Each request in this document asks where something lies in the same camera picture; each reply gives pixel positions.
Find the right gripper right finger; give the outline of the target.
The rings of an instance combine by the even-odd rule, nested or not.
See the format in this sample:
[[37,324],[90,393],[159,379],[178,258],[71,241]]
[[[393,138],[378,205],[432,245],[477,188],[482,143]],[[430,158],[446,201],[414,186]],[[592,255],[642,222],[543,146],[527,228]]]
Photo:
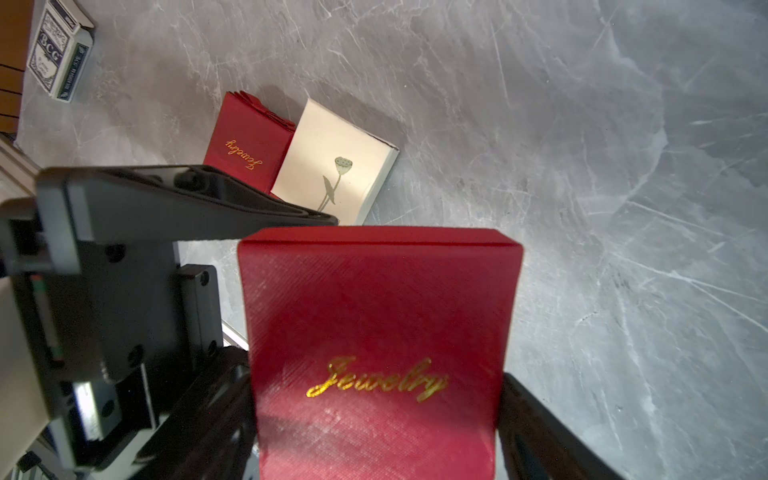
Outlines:
[[621,479],[509,373],[497,430],[511,479]]

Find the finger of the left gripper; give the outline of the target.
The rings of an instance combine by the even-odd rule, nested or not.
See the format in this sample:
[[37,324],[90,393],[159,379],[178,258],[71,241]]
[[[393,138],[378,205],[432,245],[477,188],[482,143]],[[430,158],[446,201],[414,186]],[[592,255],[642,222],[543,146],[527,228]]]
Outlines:
[[36,193],[56,273],[80,272],[82,242],[235,240],[265,228],[338,223],[203,165],[49,168]]

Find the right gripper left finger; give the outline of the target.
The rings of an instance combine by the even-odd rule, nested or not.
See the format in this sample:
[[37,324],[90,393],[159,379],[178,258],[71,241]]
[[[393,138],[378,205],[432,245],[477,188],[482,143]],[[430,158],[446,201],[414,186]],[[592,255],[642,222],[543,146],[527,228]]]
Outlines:
[[139,450],[135,479],[250,479],[256,440],[248,354],[219,350]]

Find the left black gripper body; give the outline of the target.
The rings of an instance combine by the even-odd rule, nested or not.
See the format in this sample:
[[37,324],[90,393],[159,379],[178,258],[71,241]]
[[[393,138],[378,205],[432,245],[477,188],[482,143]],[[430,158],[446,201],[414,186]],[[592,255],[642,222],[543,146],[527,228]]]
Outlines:
[[171,245],[82,243],[70,273],[43,254],[3,262],[3,472],[38,438],[68,470],[107,469],[222,347],[217,271]]

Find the red jewelry box lid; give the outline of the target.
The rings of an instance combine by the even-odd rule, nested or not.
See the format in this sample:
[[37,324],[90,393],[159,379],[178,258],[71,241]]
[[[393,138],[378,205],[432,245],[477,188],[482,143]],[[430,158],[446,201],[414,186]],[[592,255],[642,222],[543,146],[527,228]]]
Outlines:
[[264,479],[491,479],[524,249],[492,229],[238,246]]

